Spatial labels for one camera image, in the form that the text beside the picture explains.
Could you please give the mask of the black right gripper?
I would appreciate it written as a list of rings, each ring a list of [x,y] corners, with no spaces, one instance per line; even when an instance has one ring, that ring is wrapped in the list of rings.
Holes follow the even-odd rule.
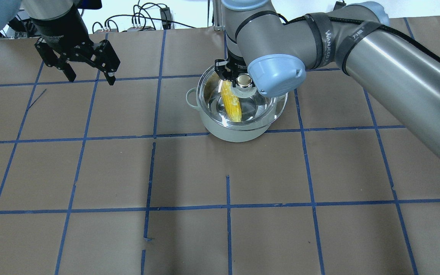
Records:
[[[243,57],[227,52],[226,59],[215,59],[214,70],[223,81],[236,81],[243,74],[249,76],[248,66]]]

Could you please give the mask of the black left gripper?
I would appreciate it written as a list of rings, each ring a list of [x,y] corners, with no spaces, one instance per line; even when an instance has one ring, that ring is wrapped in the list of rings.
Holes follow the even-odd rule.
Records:
[[[51,29],[39,29],[40,38],[34,46],[48,67],[62,71],[69,82],[74,82],[76,73],[70,62],[86,63],[104,73],[106,81],[113,86],[121,60],[107,39],[93,42],[82,31],[67,30],[57,32]]]

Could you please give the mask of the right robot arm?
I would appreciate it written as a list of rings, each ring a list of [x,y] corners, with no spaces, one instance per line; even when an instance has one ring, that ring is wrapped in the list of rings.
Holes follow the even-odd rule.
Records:
[[[360,2],[281,22],[270,0],[223,0],[228,58],[222,79],[250,75],[265,97],[335,62],[440,159],[440,57],[390,27],[384,7]]]

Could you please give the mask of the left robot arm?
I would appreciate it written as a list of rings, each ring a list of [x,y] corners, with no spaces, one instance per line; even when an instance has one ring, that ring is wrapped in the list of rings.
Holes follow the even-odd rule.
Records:
[[[80,4],[80,0],[0,0],[0,30],[23,9],[40,33],[34,46],[46,66],[57,68],[73,82],[76,73],[70,62],[86,63],[113,85],[121,61],[108,40],[90,39]]]

